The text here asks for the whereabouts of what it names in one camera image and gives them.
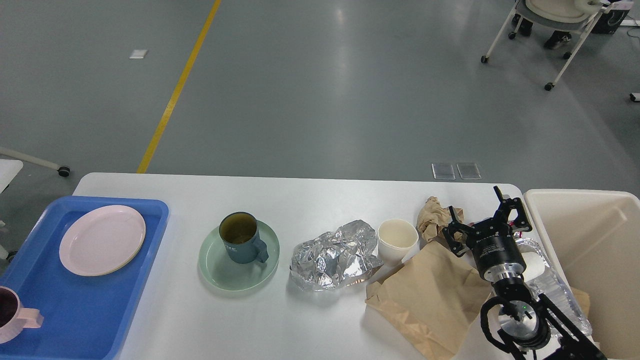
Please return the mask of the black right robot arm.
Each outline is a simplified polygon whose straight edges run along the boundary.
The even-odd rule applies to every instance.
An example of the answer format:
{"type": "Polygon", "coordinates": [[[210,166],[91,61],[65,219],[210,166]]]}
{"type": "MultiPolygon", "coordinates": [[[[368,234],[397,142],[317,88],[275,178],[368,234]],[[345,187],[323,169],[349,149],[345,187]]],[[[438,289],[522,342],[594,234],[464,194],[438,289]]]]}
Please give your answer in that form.
{"type": "Polygon", "coordinates": [[[532,225],[521,198],[506,198],[495,186],[499,206],[494,215],[473,224],[463,223],[453,206],[451,221],[442,230],[446,244],[457,257],[471,252],[478,275],[489,282],[494,296],[483,303],[480,327],[498,350],[523,360],[525,353],[544,348],[558,332],[558,348],[549,360],[603,360],[605,355],[560,308],[526,285],[527,264],[516,233],[532,225]]]}

